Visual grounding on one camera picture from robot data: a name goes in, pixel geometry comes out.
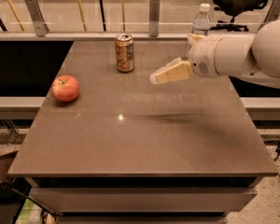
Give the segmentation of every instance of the soda can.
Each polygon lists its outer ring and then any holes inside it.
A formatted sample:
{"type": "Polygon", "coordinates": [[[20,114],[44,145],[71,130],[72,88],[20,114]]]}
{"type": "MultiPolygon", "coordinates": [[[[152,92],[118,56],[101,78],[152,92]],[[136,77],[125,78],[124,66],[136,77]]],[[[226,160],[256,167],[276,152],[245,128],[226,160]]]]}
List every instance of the soda can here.
{"type": "Polygon", "coordinates": [[[118,70],[130,72],[134,69],[133,38],[130,34],[118,34],[115,39],[118,70]]]}

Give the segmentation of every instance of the black office chair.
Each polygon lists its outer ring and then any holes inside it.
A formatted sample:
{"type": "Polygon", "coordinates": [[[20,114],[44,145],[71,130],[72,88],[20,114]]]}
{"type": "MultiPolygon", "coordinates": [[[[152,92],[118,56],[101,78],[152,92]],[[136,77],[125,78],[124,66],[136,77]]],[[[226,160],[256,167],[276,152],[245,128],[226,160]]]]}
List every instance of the black office chair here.
{"type": "Polygon", "coordinates": [[[255,9],[263,9],[268,4],[269,0],[213,0],[217,5],[215,10],[223,11],[226,15],[232,16],[230,23],[218,21],[218,25],[212,27],[211,30],[227,29],[228,31],[248,31],[246,25],[234,24],[234,19],[238,15],[246,11],[255,9]]]}

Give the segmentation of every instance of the red apple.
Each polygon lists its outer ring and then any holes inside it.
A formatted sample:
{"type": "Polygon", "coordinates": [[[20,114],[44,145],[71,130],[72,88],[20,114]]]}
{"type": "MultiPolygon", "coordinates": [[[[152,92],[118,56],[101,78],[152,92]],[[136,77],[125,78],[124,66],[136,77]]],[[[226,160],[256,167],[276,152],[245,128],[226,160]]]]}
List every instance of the red apple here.
{"type": "Polygon", "coordinates": [[[71,76],[56,77],[52,83],[51,93],[59,101],[71,102],[78,97],[78,82],[71,76]]]}

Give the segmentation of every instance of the chair seat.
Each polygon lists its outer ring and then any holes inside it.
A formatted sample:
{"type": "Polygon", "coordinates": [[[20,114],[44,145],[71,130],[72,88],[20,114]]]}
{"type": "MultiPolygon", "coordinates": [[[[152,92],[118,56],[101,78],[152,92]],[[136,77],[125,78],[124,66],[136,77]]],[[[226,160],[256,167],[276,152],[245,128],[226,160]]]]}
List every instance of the chair seat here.
{"type": "Polygon", "coordinates": [[[261,0],[213,0],[225,14],[237,16],[258,6],[261,0]]]}

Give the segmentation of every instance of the concrete floor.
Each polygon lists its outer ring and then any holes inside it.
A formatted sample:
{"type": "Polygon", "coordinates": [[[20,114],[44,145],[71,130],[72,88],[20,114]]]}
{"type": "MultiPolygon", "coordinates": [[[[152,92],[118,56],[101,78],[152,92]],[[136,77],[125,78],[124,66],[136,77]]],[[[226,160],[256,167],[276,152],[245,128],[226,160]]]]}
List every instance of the concrete floor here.
{"type": "MultiPolygon", "coordinates": [[[[27,7],[23,0],[12,0],[18,10],[25,32],[34,30],[27,7]]],[[[83,32],[77,0],[37,0],[44,19],[52,32],[83,32]]],[[[99,0],[81,0],[86,18],[87,32],[102,32],[102,19],[99,0]]],[[[122,13],[120,0],[105,1],[106,29],[108,32],[122,31],[122,13]]],[[[126,31],[147,32],[148,0],[125,0],[126,31]]],[[[215,24],[217,20],[228,21],[230,17],[214,11],[212,0],[161,0],[161,32],[188,33],[199,4],[212,5],[210,16],[215,24]]],[[[236,19],[248,24],[251,31],[256,31],[265,18],[269,5],[263,10],[246,12],[236,19]]],[[[0,16],[9,32],[21,32],[7,0],[0,0],[0,16]]],[[[28,129],[21,129],[16,143],[9,145],[10,135],[0,129],[0,155],[21,148],[21,141],[28,129]]],[[[280,130],[261,135],[265,141],[280,139],[280,130]]],[[[267,149],[272,159],[276,156],[276,142],[268,142],[267,149]]],[[[280,158],[275,162],[280,171],[280,158]]],[[[280,224],[280,176],[264,178],[257,186],[258,195],[241,212],[228,215],[230,224],[280,224]]]]}

